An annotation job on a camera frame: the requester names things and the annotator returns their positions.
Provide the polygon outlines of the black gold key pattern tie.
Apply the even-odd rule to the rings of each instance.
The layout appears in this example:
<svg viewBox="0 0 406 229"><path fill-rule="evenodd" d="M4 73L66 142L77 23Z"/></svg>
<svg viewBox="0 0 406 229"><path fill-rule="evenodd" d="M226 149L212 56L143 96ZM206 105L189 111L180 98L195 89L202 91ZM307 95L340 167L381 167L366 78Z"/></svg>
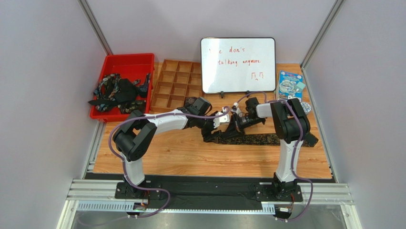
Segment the black gold key pattern tie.
<svg viewBox="0 0 406 229"><path fill-rule="evenodd" d="M305 136L302 146L315 147L319 139L309 133ZM279 146L280 139L275 133L272 134L252 134L244 136L236 136L228 139L219 138L216 142L221 145L248 145L248 146Z"/></svg>

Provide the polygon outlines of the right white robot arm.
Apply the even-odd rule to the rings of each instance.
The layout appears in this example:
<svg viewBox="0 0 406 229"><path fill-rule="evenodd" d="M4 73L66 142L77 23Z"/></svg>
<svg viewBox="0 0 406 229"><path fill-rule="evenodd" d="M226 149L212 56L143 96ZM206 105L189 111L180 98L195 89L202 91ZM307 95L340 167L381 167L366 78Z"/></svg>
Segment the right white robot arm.
<svg viewBox="0 0 406 229"><path fill-rule="evenodd" d="M245 129L258 123L264 124L272 118L275 134L280 140L278 167L274 173L272 195L275 199L288 198L298 192L298 181L310 179L298 176L297 162L305 136L310 131L310 123L299 99L278 100L259 104L256 98L246 101L247 114L233 114L226 131L219 140L235 141L245 135Z"/></svg>

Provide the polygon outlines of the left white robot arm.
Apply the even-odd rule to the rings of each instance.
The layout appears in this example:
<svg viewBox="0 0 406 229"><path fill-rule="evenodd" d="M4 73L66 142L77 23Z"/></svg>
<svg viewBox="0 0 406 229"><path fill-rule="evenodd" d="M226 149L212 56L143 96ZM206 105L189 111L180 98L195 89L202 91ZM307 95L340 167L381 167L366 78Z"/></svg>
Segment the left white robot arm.
<svg viewBox="0 0 406 229"><path fill-rule="evenodd" d="M228 118L231 110L225 106L222 111L207 115L210 107L210 102L198 97L192 104L166 113L152 115L135 110L114 127L109 136L109 148L122 162L125 181L139 188L145 180L142 158L155 135L193 127L212 132L220 125L221 118Z"/></svg>

